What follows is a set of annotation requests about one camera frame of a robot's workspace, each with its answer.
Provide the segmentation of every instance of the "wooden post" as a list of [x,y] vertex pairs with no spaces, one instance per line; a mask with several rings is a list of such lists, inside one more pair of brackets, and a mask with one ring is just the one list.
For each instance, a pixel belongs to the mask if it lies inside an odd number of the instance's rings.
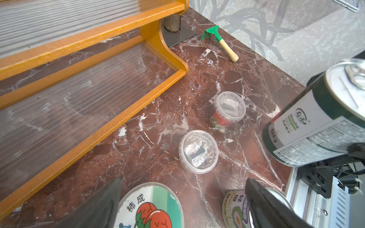
[[165,17],[165,28],[170,32],[178,32],[180,31],[180,15],[173,14]]

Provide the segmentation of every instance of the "red marble countertop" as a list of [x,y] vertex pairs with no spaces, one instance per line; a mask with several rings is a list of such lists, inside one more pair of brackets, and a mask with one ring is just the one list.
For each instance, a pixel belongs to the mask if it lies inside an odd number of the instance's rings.
[[[231,189],[244,189],[248,178],[285,191],[291,168],[267,153],[261,132],[304,86],[219,29],[239,56],[236,63],[231,62],[215,39],[200,41],[204,30],[214,26],[212,22],[192,9],[182,18],[197,35],[172,50],[188,63],[189,74],[32,196],[2,226],[53,227],[116,177],[122,181],[121,196],[145,182],[167,185],[181,202],[185,227],[225,227],[224,195]],[[21,86],[21,78],[29,83],[138,33],[131,31],[62,57],[8,83]],[[214,112],[212,101],[223,91],[243,94],[247,112],[243,120],[220,131],[209,117]],[[207,131],[217,141],[219,159],[209,173],[196,175],[180,166],[178,145],[191,130]]]

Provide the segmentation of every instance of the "brand logo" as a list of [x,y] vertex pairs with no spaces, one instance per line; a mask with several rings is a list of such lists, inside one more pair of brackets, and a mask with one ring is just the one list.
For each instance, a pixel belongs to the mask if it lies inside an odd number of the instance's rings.
[[295,110],[295,116],[301,124],[307,124],[307,116],[301,108]]

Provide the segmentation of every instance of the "tomato illustration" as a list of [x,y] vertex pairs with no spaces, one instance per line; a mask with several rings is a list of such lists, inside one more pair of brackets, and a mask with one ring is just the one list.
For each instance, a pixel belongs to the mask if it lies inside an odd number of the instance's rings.
[[145,228],[172,228],[170,217],[163,210],[155,210],[147,217]]
[[147,217],[155,210],[156,207],[153,203],[146,202],[141,204],[136,213],[136,224],[134,227],[143,228],[147,222]]

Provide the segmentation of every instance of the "can label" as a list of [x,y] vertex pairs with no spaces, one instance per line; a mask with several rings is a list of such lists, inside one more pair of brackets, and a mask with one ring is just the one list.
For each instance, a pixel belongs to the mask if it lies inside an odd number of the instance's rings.
[[267,125],[263,139],[277,160],[302,166],[346,154],[350,145],[364,141],[365,128],[334,100],[322,77]]
[[115,228],[152,228],[164,224],[166,228],[181,228],[176,199],[161,186],[145,186],[133,192],[120,206]]
[[231,190],[224,197],[222,215],[227,228],[250,228],[248,199],[244,190]]

